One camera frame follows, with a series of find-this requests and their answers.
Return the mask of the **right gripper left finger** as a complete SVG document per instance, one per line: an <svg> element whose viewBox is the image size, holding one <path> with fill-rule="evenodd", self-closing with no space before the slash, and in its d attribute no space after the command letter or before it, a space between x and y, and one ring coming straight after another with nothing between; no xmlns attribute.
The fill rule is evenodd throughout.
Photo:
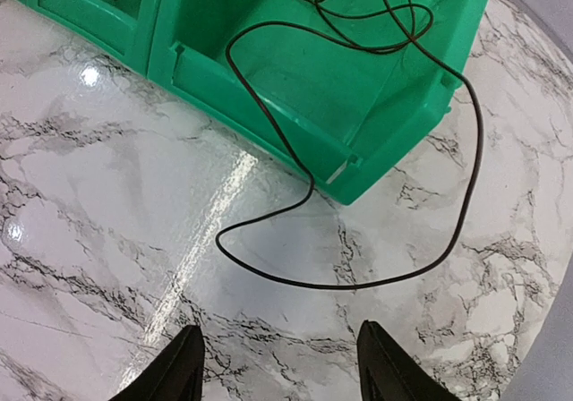
<svg viewBox="0 0 573 401"><path fill-rule="evenodd" d="M111 401L201 400L204 361L201 328L187 325Z"/></svg>

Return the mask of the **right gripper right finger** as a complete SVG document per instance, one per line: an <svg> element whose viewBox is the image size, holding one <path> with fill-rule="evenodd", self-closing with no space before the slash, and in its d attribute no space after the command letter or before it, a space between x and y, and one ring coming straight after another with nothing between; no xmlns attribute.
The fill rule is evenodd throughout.
<svg viewBox="0 0 573 401"><path fill-rule="evenodd" d="M378 322L363 322L356 345L362 400L450 400Z"/></svg>

